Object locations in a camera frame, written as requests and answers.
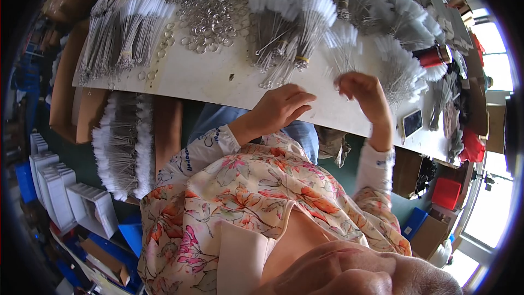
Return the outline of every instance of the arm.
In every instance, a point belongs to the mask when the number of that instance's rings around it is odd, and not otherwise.
[[[371,137],[362,148],[353,200],[363,211],[400,230],[391,213],[391,179],[395,165],[393,123],[380,82],[373,76],[347,73],[340,76],[337,84],[341,94],[358,100],[362,112],[373,124]]]
[[[267,91],[252,111],[229,125],[208,131],[172,156],[159,171],[155,188],[184,183],[216,160],[237,153],[249,141],[288,126],[310,110],[307,103],[315,99],[315,95],[294,84]]]
[[[225,125],[209,130],[176,153],[158,172],[155,188],[167,184],[184,183],[190,176],[202,171],[220,158],[237,153],[240,144],[231,129]]]

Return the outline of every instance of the yellow rubber band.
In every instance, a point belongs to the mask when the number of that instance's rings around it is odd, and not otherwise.
[[[309,63],[309,58],[305,58],[305,57],[301,57],[301,56],[295,56],[295,59],[297,59],[297,60],[303,60],[303,61],[305,61],[306,63]]]

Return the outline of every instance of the phone screen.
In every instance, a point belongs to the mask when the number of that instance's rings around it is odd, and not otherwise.
[[[422,128],[422,112],[417,110],[406,117],[404,117],[404,135],[408,138],[415,131]]]

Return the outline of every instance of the woman's left hand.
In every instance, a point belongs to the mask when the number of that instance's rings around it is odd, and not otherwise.
[[[317,99],[296,84],[286,84],[267,91],[252,111],[229,124],[240,146],[262,135],[273,134],[287,127],[311,109],[307,105]]]

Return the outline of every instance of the green floor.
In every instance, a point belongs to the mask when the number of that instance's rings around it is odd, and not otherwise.
[[[182,147],[186,146],[191,129],[193,128],[203,106],[203,102],[184,101]],[[49,128],[49,110],[43,105],[40,105],[37,109],[35,126],[38,132],[40,132],[48,142],[49,150],[58,154],[60,160],[75,171],[76,180],[78,182],[104,189],[96,173],[96,162],[90,143],[74,145],[63,140],[61,136]],[[352,149],[342,168],[339,169],[331,159],[320,160],[319,166],[324,167],[331,172],[331,174],[333,174],[333,176],[342,184],[345,191],[348,194],[352,194],[355,189],[358,158],[362,145],[364,144],[364,138],[357,135],[348,135],[346,141],[350,144]],[[423,196],[421,200],[407,200],[396,194],[392,194],[391,200],[393,205],[392,211],[396,214],[401,225],[409,218],[414,207],[420,207],[425,210],[430,204],[428,194]],[[132,213],[139,212],[139,208],[135,205],[116,200],[113,201],[113,204],[119,221],[122,221]],[[118,232],[112,240],[122,243],[123,238]]]

